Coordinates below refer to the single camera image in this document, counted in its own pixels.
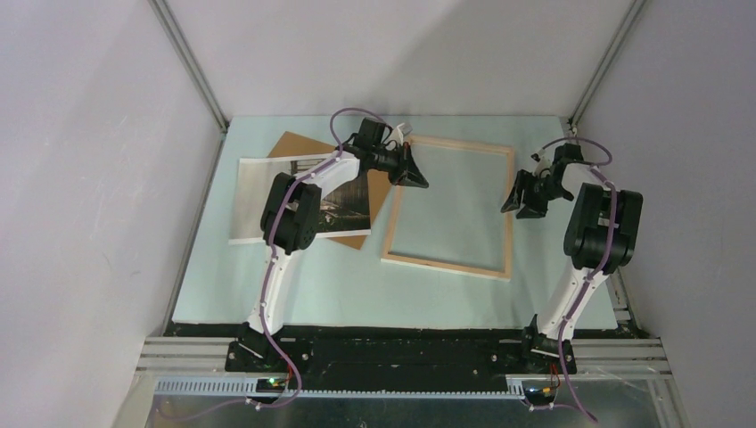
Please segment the white wooden picture frame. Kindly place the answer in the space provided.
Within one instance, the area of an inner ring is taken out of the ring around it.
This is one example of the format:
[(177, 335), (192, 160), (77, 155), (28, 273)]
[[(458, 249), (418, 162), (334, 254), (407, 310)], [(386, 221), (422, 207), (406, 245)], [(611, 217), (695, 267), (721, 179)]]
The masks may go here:
[(514, 184), (514, 148), (437, 136), (410, 144), (430, 185), (397, 188), (382, 261), (510, 280), (514, 218), (500, 208)]

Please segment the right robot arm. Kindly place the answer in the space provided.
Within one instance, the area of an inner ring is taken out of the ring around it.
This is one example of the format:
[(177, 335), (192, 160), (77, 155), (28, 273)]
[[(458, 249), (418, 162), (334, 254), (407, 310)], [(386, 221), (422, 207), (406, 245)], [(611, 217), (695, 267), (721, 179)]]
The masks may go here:
[(517, 172), (501, 208), (518, 219), (544, 218), (552, 201), (571, 202), (563, 238), (565, 270), (545, 310), (522, 332), (518, 359), (540, 373), (568, 354), (579, 316), (596, 288), (632, 260), (644, 204), (641, 193), (621, 190), (602, 172), (612, 162), (585, 159), (584, 137), (563, 137), (545, 144), (531, 158), (533, 169)]

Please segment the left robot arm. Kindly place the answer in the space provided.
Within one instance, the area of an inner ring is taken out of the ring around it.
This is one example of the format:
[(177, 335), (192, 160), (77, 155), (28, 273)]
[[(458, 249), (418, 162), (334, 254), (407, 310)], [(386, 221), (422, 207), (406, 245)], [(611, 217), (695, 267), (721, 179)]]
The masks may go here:
[(263, 209), (260, 226), (267, 246), (267, 264), (260, 296), (234, 342), (260, 371), (278, 367), (285, 353), (273, 334), (283, 327), (283, 312), (291, 280), (288, 267), (316, 238), (321, 201), (337, 187), (377, 170), (394, 186), (427, 188), (407, 137), (412, 127), (404, 122), (389, 126), (377, 118), (364, 118), (358, 132), (338, 141), (328, 157), (296, 174), (275, 176)]

